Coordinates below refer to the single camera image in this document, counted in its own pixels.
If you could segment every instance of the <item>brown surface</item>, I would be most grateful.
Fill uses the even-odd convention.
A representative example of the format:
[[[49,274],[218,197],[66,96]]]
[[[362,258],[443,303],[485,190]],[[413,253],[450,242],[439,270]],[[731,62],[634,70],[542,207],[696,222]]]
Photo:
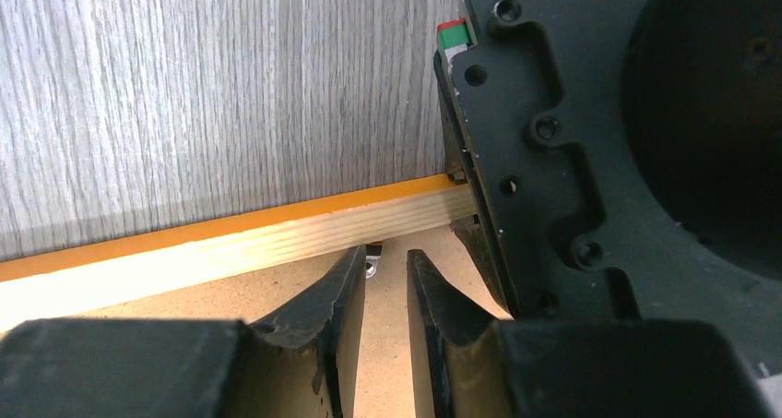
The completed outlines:
[[[451,283],[497,316],[464,247],[447,227],[384,242],[377,274],[367,281],[355,416],[413,417],[407,281],[408,249],[423,249]],[[234,318],[252,321],[317,280],[339,253],[258,270],[88,313],[104,317]]]

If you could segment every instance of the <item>black plastic part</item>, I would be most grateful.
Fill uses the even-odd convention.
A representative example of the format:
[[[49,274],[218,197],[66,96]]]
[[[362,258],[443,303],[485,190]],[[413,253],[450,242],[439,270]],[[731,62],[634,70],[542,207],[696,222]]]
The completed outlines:
[[[408,254],[416,416],[771,417],[749,367],[692,321],[499,321]]]
[[[492,295],[517,318],[704,321],[782,371],[782,281],[699,242],[635,165],[622,73],[648,0],[514,0],[502,19],[506,1],[464,0],[475,45],[449,72],[434,57],[484,232],[461,238],[485,244],[470,254]]]
[[[351,417],[364,247],[240,321],[44,319],[0,341],[0,416]]]

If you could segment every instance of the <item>orange strip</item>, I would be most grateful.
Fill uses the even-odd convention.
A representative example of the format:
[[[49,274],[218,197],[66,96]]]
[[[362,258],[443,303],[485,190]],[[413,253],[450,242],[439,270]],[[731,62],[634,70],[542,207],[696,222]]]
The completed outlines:
[[[0,282],[455,187],[440,174],[0,263]]]

